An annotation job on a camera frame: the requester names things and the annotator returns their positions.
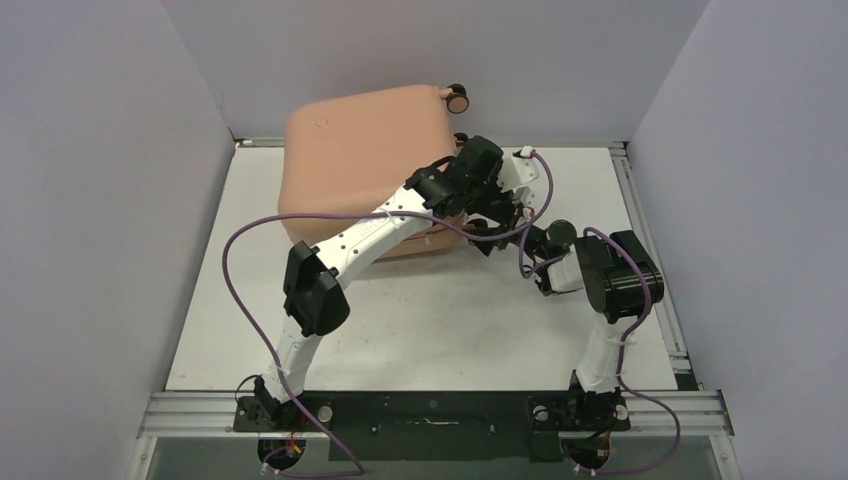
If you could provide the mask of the pink suitcase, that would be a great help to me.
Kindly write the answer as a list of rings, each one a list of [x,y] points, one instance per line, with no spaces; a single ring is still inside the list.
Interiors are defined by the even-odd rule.
[[[459,84],[412,85],[304,105],[287,119],[278,198],[289,239],[314,245],[370,213],[417,169],[458,150],[450,117],[470,106]]]

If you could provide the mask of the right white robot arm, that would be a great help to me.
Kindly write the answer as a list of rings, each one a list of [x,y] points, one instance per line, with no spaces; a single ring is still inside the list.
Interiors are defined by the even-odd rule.
[[[594,310],[586,351],[567,390],[567,419],[585,430],[624,421],[624,357],[633,332],[664,297],[660,269],[632,230],[605,234],[588,227],[579,236],[570,222],[558,220],[545,230],[529,227],[518,245],[536,261],[521,272],[536,275],[543,294],[582,291]]]

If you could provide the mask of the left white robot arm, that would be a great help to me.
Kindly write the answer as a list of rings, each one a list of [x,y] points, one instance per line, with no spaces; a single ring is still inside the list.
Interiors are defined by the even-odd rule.
[[[484,137],[467,137],[458,153],[416,169],[373,212],[347,215],[352,224],[342,232],[294,244],[283,280],[284,311],[294,324],[255,382],[262,421],[274,430],[294,424],[321,340],[350,315],[346,289],[384,254],[435,225],[486,249],[527,231],[538,211],[518,192],[538,175],[534,153],[524,147],[507,154]]]

